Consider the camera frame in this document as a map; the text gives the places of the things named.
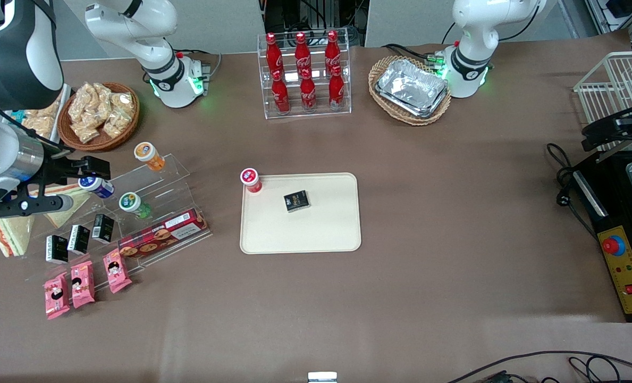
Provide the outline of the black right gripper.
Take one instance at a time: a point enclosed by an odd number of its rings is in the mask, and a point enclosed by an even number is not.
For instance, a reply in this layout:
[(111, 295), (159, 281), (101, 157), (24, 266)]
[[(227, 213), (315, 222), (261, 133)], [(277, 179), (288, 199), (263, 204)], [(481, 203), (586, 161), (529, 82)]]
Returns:
[(41, 185), (67, 185), (68, 179), (94, 178), (109, 181), (110, 163), (93, 156), (69, 159), (66, 156), (52, 158), (46, 156), (40, 168)]

